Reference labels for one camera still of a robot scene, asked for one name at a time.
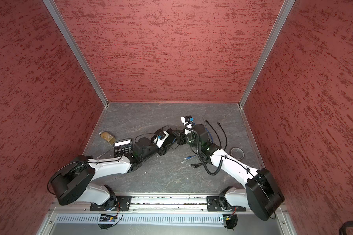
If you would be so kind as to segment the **black network switch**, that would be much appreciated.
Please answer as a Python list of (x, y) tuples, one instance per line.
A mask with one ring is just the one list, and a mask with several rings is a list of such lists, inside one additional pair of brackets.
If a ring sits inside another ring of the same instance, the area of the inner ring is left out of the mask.
[(158, 132), (161, 130), (167, 131), (169, 134), (169, 137), (163, 143), (162, 147), (160, 149), (158, 149), (158, 154), (160, 156), (165, 155), (171, 149), (172, 144), (176, 142), (174, 132), (171, 128), (168, 128), (168, 129), (162, 128), (162, 129), (158, 130)]

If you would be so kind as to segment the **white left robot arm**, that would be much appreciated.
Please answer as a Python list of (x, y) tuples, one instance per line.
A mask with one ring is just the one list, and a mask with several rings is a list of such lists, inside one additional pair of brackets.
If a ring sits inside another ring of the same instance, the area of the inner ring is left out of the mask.
[(164, 142), (160, 138), (141, 138), (135, 143), (133, 153), (106, 160), (77, 156), (49, 179), (47, 189), (57, 197), (61, 206), (79, 201), (91, 203), (91, 211), (118, 211), (119, 202), (112, 188), (108, 185), (96, 185), (93, 181), (136, 171), (153, 155), (162, 154)]

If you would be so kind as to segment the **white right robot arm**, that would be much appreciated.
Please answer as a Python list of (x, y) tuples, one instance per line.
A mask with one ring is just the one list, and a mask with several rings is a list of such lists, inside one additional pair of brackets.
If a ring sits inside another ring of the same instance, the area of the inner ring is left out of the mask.
[(202, 124), (192, 121), (184, 124), (185, 135), (181, 140), (196, 149), (206, 172), (215, 176), (224, 171), (242, 185), (246, 192), (241, 193), (233, 187), (223, 191), (221, 207), (229, 210), (232, 207), (249, 208), (263, 221), (276, 216), (276, 210), (285, 198), (272, 173), (265, 169), (250, 167), (240, 160), (230, 156), (220, 146), (205, 136), (206, 130)]

